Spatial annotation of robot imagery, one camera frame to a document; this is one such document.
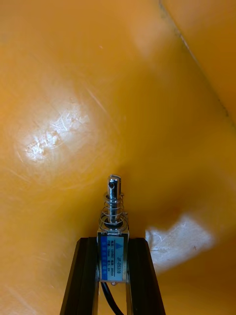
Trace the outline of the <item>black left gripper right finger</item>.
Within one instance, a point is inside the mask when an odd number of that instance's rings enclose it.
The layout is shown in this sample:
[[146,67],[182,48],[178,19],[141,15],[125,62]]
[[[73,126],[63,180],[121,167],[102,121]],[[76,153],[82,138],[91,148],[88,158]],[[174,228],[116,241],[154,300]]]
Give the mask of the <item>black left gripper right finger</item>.
[[147,241],[128,242],[126,303],[128,315],[164,315],[165,309]]

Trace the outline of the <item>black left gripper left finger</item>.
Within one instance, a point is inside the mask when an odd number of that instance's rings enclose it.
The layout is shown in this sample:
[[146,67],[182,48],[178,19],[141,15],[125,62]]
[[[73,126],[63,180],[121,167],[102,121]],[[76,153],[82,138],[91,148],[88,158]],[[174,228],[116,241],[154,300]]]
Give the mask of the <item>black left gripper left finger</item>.
[[61,315],[98,314],[98,247],[95,237],[76,244],[60,310]]

